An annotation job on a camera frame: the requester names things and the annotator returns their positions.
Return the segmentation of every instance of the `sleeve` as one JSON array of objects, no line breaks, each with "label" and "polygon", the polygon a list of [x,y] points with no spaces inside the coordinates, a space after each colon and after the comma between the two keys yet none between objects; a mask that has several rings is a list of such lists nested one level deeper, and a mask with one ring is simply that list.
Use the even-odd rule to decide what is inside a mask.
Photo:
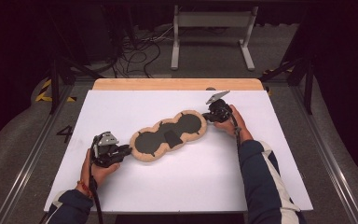
[{"label": "sleeve", "polygon": [[306,223],[279,174],[275,155],[264,142],[242,142],[239,160],[250,223]]},{"label": "sleeve", "polygon": [[60,192],[48,210],[48,224],[86,223],[92,199],[77,189]]}]

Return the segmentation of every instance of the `hand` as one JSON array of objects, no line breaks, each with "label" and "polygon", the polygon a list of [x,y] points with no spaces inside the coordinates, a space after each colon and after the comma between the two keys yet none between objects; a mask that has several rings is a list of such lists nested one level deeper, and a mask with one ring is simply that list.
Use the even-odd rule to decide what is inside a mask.
[{"label": "hand", "polygon": [[[253,140],[251,133],[246,128],[245,121],[243,120],[240,112],[237,110],[237,108],[234,105],[230,105],[229,107],[232,109],[232,117],[234,117],[234,119],[237,121],[238,127],[241,128],[241,130],[240,130],[241,143],[245,140]],[[235,126],[232,121],[232,117],[230,117],[230,119],[228,119],[222,123],[214,122],[213,125],[214,125],[214,127],[218,128],[218,129],[222,129],[222,130],[226,131],[226,133],[228,133],[229,135],[235,137],[236,136],[235,135]]]},{"label": "hand", "polygon": [[[83,162],[83,166],[81,168],[81,174],[80,179],[83,180],[83,182],[86,184],[87,187],[89,187],[89,180],[90,180],[90,174],[89,174],[89,166],[90,166],[90,150],[87,150],[86,159]],[[101,184],[104,182],[106,177],[110,174],[112,174],[114,171],[116,171],[120,167],[120,163],[114,163],[111,166],[107,168],[103,168],[100,166],[97,166],[95,164],[92,164],[91,166],[91,173],[94,176],[95,182],[97,182],[98,186],[101,186]],[[80,192],[82,192],[85,195],[89,195],[80,184],[77,184],[76,189],[78,189]]]}]

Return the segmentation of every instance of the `person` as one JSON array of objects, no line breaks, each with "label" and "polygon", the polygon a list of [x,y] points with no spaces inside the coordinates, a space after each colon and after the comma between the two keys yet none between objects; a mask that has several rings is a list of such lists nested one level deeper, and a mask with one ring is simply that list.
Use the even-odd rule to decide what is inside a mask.
[{"label": "person", "polygon": [[[241,146],[238,148],[241,174],[248,205],[248,221],[252,224],[306,223],[298,206],[293,204],[279,175],[278,162],[271,147],[255,141],[246,127],[243,117],[234,105],[230,105],[230,120],[213,125],[236,137],[239,132]],[[56,196],[48,211],[47,223],[86,223],[93,206],[92,195],[86,183],[89,182],[89,154],[82,166],[79,182],[75,189]],[[92,165],[91,172],[98,186],[105,178],[119,168],[119,163],[109,168]]]}]

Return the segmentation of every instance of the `wrist strap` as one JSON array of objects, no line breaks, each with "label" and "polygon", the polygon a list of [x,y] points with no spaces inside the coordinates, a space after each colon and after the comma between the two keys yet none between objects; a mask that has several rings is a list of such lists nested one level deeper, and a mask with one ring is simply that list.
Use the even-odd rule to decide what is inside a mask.
[{"label": "wrist strap", "polygon": [[77,184],[81,185],[81,188],[87,192],[89,195],[89,198],[92,198],[92,192],[91,190],[86,186],[86,184],[83,182],[83,180],[78,180]]}]

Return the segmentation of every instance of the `white board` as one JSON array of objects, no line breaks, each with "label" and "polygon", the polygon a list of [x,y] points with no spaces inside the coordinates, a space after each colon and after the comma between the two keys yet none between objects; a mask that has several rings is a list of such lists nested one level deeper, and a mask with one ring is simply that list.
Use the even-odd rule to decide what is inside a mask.
[{"label": "white board", "polygon": [[[45,211],[62,190],[73,189],[95,135],[110,131],[130,142],[134,133],[182,110],[205,113],[206,101],[220,91],[89,91],[62,159]],[[223,98],[241,112],[255,140],[268,143],[295,204],[311,210],[280,123],[265,91],[232,91]],[[128,156],[98,188],[101,207],[112,213],[246,211],[236,141],[210,123],[201,139],[187,142],[153,162]]]}]

